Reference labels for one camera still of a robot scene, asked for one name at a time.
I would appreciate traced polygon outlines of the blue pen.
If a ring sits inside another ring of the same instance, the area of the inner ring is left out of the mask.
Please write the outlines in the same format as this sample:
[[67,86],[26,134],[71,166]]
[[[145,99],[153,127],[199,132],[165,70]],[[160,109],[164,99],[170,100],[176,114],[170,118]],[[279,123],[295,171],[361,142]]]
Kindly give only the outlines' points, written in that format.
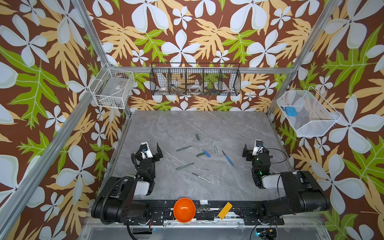
[[225,156],[225,158],[228,160],[228,162],[231,164],[231,166],[235,166],[234,163],[232,162],[232,160],[226,155],[226,153],[224,151],[222,151],[223,155]]

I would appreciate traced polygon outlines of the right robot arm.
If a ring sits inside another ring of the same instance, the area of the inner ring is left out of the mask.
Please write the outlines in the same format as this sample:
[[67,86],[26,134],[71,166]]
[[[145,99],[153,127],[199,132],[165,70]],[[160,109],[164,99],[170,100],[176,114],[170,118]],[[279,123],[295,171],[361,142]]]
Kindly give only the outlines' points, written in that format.
[[252,163],[252,178],[260,189],[276,189],[278,197],[274,200],[262,201],[257,209],[258,218],[267,219],[275,216],[321,212],[331,207],[327,197],[308,171],[282,172],[272,174],[270,150],[256,141],[252,150],[244,146],[242,157]]

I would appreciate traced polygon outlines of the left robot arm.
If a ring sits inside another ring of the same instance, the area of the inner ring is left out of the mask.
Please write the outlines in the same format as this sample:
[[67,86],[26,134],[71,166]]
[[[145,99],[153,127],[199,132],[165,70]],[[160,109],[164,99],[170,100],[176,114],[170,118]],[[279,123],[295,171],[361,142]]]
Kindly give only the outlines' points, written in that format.
[[91,209],[91,216],[105,225],[125,223],[133,218],[146,223],[150,218],[149,204],[135,201],[135,196],[148,196],[155,186],[156,162],[163,158],[159,145],[152,153],[147,142],[141,143],[139,150],[131,154],[136,175],[110,177],[98,195]]

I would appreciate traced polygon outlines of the light green pen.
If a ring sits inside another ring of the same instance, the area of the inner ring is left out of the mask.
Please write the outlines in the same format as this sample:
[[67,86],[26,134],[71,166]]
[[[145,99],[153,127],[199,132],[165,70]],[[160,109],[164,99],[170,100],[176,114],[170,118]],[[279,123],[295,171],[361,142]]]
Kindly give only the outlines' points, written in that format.
[[200,175],[198,175],[198,174],[196,174],[196,173],[192,173],[194,176],[196,176],[197,178],[200,178],[200,179],[202,179],[203,181],[206,181],[206,182],[208,182],[208,183],[212,183],[210,180],[208,180],[208,179],[206,179],[206,178],[204,178],[204,177],[202,177],[202,176],[200,176]]

